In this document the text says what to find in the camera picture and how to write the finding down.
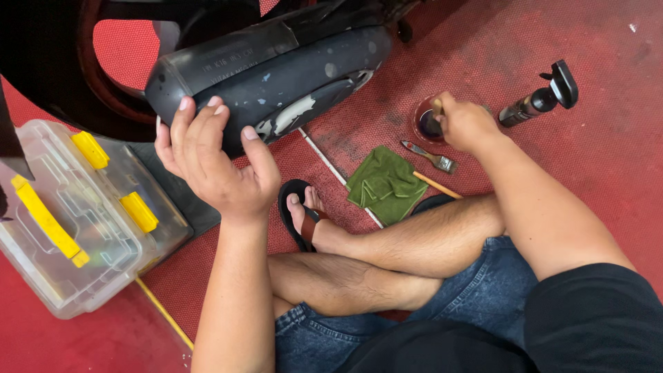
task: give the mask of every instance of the brush bristles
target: brush bristles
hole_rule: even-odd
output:
[[[449,166],[449,174],[452,174],[458,168],[458,163],[452,161],[452,165]]]

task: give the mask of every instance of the flip-flop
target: flip-flop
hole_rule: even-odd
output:
[[[288,229],[288,233],[292,239],[299,246],[302,252],[316,252],[315,247],[311,245],[313,239],[313,231],[316,229],[316,224],[322,219],[329,219],[329,216],[324,212],[315,208],[308,208],[304,206],[306,197],[304,196],[304,189],[310,184],[300,179],[292,179],[287,181],[278,192],[278,212],[281,215],[283,224]],[[296,193],[299,196],[299,202],[304,207],[305,215],[302,222],[302,234],[297,233],[297,230],[292,223],[292,215],[288,210],[287,198],[291,193]]]
[[[428,211],[431,208],[435,208],[453,201],[455,201],[455,198],[446,194],[438,194],[436,196],[428,197],[425,200],[419,202],[419,204],[412,209],[412,214],[410,216],[421,214],[422,212]]]

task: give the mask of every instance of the denim shorts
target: denim shorts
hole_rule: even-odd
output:
[[[479,259],[445,279],[433,298],[404,322],[461,321],[524,348],[525,299],[536,284],[509,237],[488,238]],[[300,303],[276,320],[276,371],[333,372],[360,344],[397,324],[373,313],[326,317]]]

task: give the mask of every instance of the right hand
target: right hand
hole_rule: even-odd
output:
[[[457,102],[449,92],[443,92],[438,98],[442,101],[444,115],[436,119],[442,126],[444,141],[454,149],[474,155],[486,143],[505,136],[493,116],[481,106]]]
[[[154,148],[166,170],[183,178],[200,199],[219,210],[224,224],[267,223],[281,176],[255,129],[244,127],[240,140],[249,166],[238,169],[221,148],[230,112],[214,96],[196,116],[196,103],[184,96],[170,129],[161,123]]]

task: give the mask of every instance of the spray bottle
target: spray bottle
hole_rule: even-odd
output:
[[[557,104],[562,105],[564,109],[570,109],[578,101],[578,86],[564,60],[552,64],[552,74],[544,72],[539,76],[549,80],[550,85],[539,88],[515,104],[505,107],[499,114],[499,122],[503,126],[513,127],[553,110]]]

